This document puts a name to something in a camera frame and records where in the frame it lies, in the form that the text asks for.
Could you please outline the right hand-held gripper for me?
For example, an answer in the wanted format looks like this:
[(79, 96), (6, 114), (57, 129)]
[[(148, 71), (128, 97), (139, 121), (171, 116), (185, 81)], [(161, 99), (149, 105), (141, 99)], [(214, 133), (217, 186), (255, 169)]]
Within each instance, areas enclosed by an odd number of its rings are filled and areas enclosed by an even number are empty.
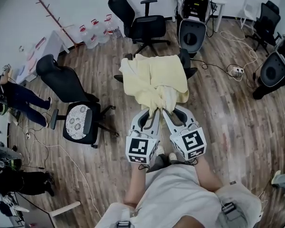
[(191, 161), (206, 153), (207, 143), (203, 129), (195, 122), (193, 113), (180, 105), (176, 105), (173, 112), (183, 125), (177, 125), (172, 115), (167, 110), (162, 110), (162, 115), (171, 133), (170, 140), (174, 148), (186, 161)]

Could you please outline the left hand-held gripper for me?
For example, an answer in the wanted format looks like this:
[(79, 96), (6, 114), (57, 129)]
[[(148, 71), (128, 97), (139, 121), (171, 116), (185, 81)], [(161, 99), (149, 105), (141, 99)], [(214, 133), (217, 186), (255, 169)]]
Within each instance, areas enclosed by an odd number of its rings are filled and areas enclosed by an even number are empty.
[(159, 144), (160, 115), (159, 108), (151, 115), (149, 109), (145, 108), (132, 119), (131, 130), (126, 137), (125, 148), (125, 154), (129, 162), (150, 164)]

